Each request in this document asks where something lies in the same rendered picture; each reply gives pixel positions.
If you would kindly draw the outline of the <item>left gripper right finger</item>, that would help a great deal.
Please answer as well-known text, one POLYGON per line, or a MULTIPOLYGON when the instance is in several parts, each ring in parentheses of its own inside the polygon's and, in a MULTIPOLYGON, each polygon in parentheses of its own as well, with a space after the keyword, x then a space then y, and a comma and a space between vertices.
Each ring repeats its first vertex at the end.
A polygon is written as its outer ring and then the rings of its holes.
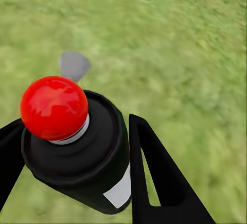
POLYGON ((149 123, 129 114, 133 224, 216 224, 149 123), (149 203, 143 150, 161 206, 149 203))

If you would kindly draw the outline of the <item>pesticide atomizer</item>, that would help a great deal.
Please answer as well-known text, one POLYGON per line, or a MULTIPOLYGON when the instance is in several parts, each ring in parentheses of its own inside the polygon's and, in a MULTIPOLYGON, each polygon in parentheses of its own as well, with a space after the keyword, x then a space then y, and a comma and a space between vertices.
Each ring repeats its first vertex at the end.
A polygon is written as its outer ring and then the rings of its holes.
POLYGON ((79 85, 91 68, 75 51, 59 58, 61 76, 33 82, 20 101, 21 153, 33 176, 101 213, 132 199, 129 136, 123 115, 105 96, 79 85))

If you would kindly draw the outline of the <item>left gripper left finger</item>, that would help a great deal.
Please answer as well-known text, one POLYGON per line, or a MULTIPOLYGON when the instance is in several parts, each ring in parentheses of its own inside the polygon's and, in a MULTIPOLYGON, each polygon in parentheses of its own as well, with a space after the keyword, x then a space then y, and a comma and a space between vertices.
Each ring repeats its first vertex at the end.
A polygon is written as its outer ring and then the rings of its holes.
POLYGON ((0 211, 25 165, 21 138, 25 125, 21 118, 0 129, 0 211))

